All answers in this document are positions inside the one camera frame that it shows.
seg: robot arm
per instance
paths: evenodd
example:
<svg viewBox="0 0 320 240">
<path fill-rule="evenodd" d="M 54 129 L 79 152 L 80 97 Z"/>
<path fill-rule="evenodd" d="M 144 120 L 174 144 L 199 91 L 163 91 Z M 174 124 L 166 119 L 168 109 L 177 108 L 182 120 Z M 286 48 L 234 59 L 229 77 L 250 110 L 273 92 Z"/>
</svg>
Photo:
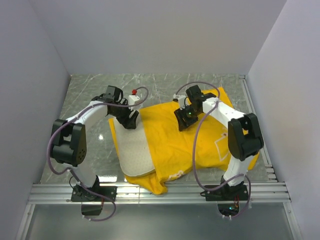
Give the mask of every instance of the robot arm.
<svg viewBox="0 0 320 240">
<path fill-rule="evenodd" d="M 221 182 L 243 175 L 229 181 L 228 185 L 234 187 L 243 184 L 249 164 L 264 146 L 257 116 L 253 113 L 244 114 L 229 107 L 212 93 L 203 94 L 197 85 L 188 88 L 186 94 L 191 104 L 185 104 L 184 95 L 174 96 L 179 103 L 179 108 L 174 111 L 179 130 L 183 131 L 197 122 L 199 114 L 208 113 L 218 103 L 216 109 L 209 115 L 228 129 L 228 148 L 231 153 L 228 168 Z"/>
<path fill-rule="evenodd" d="M 89 105 L 79 113 L 66 120 L 57 119 L 53 123 L 51 134 L 53 140 L 49 155 L 58 163 L 63 164 L 77 180 L 72 197 L 77 197 L 78 202 L 98 202 L 101 201 L 101 198 L 97 194 L 106 196 L 106 191 L 112 194 L 115 192 L 106 189 L 106 187 L 100 187 L 98 176 L 84 161 L 87 154 L 86 132 L 109 114 L 115 116 L 124 128 L 135 129 L 139 112 L 133 107 L 125 107 L 137 105 L 140 101 L 140 98 L 135 94 L 136 91 L 134 90 L 132 93 L 126 99 L 123 98 L 121 89 L 108 86 L 106 93 L 94 97 Z M 92 209 L 91 207 L 84 208 L 82 214 L 99 215 L 100 212 L 101 209 Z"/>
</svg>

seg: marble floor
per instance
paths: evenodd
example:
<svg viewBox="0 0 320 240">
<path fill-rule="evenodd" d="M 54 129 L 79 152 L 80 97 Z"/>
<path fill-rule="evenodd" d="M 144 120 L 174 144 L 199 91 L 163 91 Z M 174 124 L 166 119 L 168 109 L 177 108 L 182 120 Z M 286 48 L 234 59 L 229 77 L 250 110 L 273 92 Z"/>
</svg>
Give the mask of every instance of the marble floor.
<svg viewBox="0 0 320 240">
<path fill-rule="evenodd" d="M 60 118 L 66 119 L 86 107 L 90 100 L 104 93 L 108 85 L 121 88 L 124 95 L 131 93 L 138 86 L 146 86 L 149 89 L 149 98 L 140 106 L 141 108 L 172 101 L 173 94 L 183 84 L 193 81 L 205 81 L 217 87 L 223 87 L 235 109 L 248 113 L 242 82 L 235 74 L 74 74 L 71 78 Z M 210 87 L 201 85 L 201 89 Z M 102 182 L 125 182 L 121 171 L 115 145 L 108 123 L 108 118 L 99 121 L 92 127 L 86 136 L 87 154 L 86 161 Z M 57 170 L 63 167 L 52 161 Z M 203 182 L 219 182 L 223 171 L 217 168 L 198 170 L 199 179 Z M 268 180 L 265 164 L 260 155 L 253 170 L 248 176 L 253 182 L 265 182 Z M 42 184 L 65 184 L 70 179 L 70 174 L 54 175 L 48 164 L 45 166 L 41 178 Z M 195 182 L 193 173 L 186 174 L 174 181 L 175 183 Z"/>
</svg>

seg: black mounting bracket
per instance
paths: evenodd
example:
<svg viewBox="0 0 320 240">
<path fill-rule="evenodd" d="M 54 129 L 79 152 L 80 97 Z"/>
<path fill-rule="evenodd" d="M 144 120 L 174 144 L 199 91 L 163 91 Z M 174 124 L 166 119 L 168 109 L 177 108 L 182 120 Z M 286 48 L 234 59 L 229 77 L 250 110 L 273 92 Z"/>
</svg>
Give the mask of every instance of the black mounting bracket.
<svg viewBox="0 0 320 240">
<path fill-rule="evenodd" d="M 205 185 L 207 189 L 213 189 L 219 185 Z M 234 201 L 237 197 L 238 201 L 247 201 L 249 198 L 247 186 L 244 185 L 244 182 L 236 186 L 229 186 L 228 184 L 224 185 L 216 191 L 203 191 L 200 193 L 202 197 L 205 197 L 206 202 L 219 202 L 219 201 Z"/>
<path fill-rule="evenodd" d="M 99 178 L 96 177 L 94 185 L 88 188 L 90 191 L 108 197 L 113 201 L 116 200 L 117 186 L 100 186 Z M 86 191 L 83 187 L 76 185 L 73 187 L 71 194 L 71 202 L 73 203 L 88 203 L 88 202 L 107 202 L 99 196 L 93 195 Z M 102 211 L 103 205 L 81 205 L 81 212 L 84 216 L 98 216 Z"/>
</svg>

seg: white panel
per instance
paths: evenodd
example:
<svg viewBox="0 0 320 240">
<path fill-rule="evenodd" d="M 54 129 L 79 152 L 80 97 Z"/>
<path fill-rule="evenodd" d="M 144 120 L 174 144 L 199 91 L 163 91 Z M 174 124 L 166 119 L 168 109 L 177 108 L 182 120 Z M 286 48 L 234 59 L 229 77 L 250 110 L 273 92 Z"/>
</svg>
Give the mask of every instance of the white panel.
<svg viewBox="0 0 320 240">
<path fill-rule="evenodd" d="M 69 75 L 26 0 L 0 3 L 1 239 L 14 239 L 40 180 Z"/>
<path fill-rule="evenodd" d="M 248 74 L 275 173 L 306 240 L 320 233 L 319 13 L 319 0 L 288 0 Z"/>
<path fill-rule="evenodd" d="M 247 74 L 285 1 L 30 0 L 78 74 Z"/>
</svg>

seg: purple cable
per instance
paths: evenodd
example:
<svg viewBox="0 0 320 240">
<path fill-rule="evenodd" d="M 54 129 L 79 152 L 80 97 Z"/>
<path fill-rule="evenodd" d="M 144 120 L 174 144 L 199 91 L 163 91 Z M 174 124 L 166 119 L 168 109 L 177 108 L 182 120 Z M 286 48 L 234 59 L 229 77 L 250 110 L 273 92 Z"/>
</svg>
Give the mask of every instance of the purple cable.
<svg viewBox="0 0 320 240">
<path fill-rule="evenodd" d="M 54 141 L 54 138 L 57 136 L 57 134 L 63 129 L 65 128 L 66 126 L 70 125 L 71 123 L 74 123 L 77 119 L 79 119 L 81 116 L 83 116 L 89 109 L 92 109 L 94 107 L 97 107 L 97 106 L 102 106 L 102 105 L 107 105 L 107 106 L 114 106 L 114 107 L 119 107 L 119 108 L 131 108 L 131 107 L 135 107 L 135 106 L 138 106 L 140 104 L 142 104 L 144 101 L 147 100 L 148 96 L 149 96 L 149 90 L 148 88 L 146 88 L 145 86 L 139 86 L 137 87 L 135 90 L 139 90 L 139 89 L 145 89 L 146 90 L 146 95 L 145 97 L 137 102 L 136 104 L 133 104 L 133 105 L 117 105 L 117 104 L 113 104 L 113 103 L 106 103 L 106 102 L 101 102 L 101 103 L 96 103 L 96 104 L 93 104 L 91 106 L 88 106 L 86 107 L 85 109 L 83 109 L 77 116 L 75 116 L 74 118 L 72 118 L 70 121 L 66 122 L 65 124 L 61 125 L 53 134 L 52 136 L 50 137 L 49 139 L 49 143 L 47 145 L 47 148 L 46 148 L 46 161 L 48 163 L 48 166 L 50 168 L 50 170 L 56 174 L 56 175 L 62 175 L 64 174 L 66 171 L 70 170 L 71 174 L 73 175 L 73 177 L 77 180 L 77 182 L 80 182 L 78 176 L 76 175 L 76 173 L 70 168 L 70 167 L 66 167 L 64 170 L 62 171 L 56 171 L 54 169 L 54 167 L 52 166 L 52 162 L 51 162 L 51 159 L 50 159 L 50 150 L 51 150 L 51 145 L 52 145 L 52 142 Z M 104 220 L 108 220 L 110 219 L 116 212 L 116 204 L 115 202 L 109 198 L 109 197 L 106 197 L 106 196 L 103 196 L 101 194 L 98 194 L 98 193 L 95 193 L 91 190 L 89 190 L 85 185 L 83 185 L 81 182 L 80 182 L 80 185 L 83 187 L 83 189 L 85 189 L 88 193 L 90 194 L 93 194 L 97 197 L 100 197 L 100 198 L 103 198 L 107 201 L 110 201 L 113 206 L 114 206 L 114 210 L 113 212 L 108 216 L 108 217 L 105 217 L 105 218 L 102 218 L 102 219 L 91 219 L 89 217 L 85 217 L 86 219 L 89 219 L 90 221 L 93 221 L 93 222 L 101 222 L 101 221 L 104 221 Z"/>
<path fill-rule="evenodd" d="M 215 90 L 217 90 L 218 92 L 218 96 L 217 98 L 219 99 L 220 98 L 220 91 L 219 89 L 214 86 L 213 84 L 210 84 L 208 82 L 204 82 L 204 81 L 193 81 L 193 82 L 188 82 L 184 85 L 182 85 L 177 91 L 176 91 L 176 95 L 179 93 L 179 91 L 184 88 L 185 86 L 187 85 L 190 85 L 190 84 L 194 84 L 194 83 L 199 83 L 199 84 L 206 84 L 206 85 L 209 85 L 211 87 L 213 87 Z M 244 208 L 235 216 L 233 216 L 232 218 L 235 218 L 237 216 L 239 216 L 240 214 L 242 214 L 244 212 L 245 209 L 247 209 L 248 205 L 249 205 L 249 202 L 250 202 L 250 198 L 251 198 L 251 181 L 250 179 L 248 178 L 248 176 L 246 176 L 245 174 L 238 174 L 238 175 L 235 175 L 233 177 L 231 177 L 230 179 L 224 181 L 222 184 L 220 184 L 219 186 L 217 187 L 214 187 L 214 188 L 206 188 L 205 186 L 203 186 L 198 178 L 198 175 L 197 175 L 197 168 L 196 168 L 196 146 L 197 146 L 197 138 L 198 138 L 198 134 L 199 134 L 199 131 L 200 131 L 200 127 L 202 125 L 202 123 L 205 121 L 205 119 L 215 110 L 217 109 L 218 107 L 218 104 L 219 104 L 219 100 L 216 102 L 216 104 L 214 105 L 214 107 L 208 111 L 204 117 L 200 120 L 197 128 L 196 128 L 196 131 L 195 131 L 195 136 L 194 136 L 194 141 L 193 141 L 193 147 L 192 147 L 192 170 L 193 170 L 193 174 L 194 174 L 194 178 L 196 180 L 196 182 L 198 183 L 198 185 L 205 191 L 208 191 L 208 192 L 213 192 L 213 191 L 216 191 L 220 188 L 222 188 L 224 185 L 228 184 L 230 181 L 232 181 L 233 179 L 236 179 L 236 178 L 239 178 L 239 177 L 245 177 L 247 180 L 248 180 L 248 185 L 249 185 L 249 193 L 248 193 L 248 200 L 244 206 Z"/>
</svg>

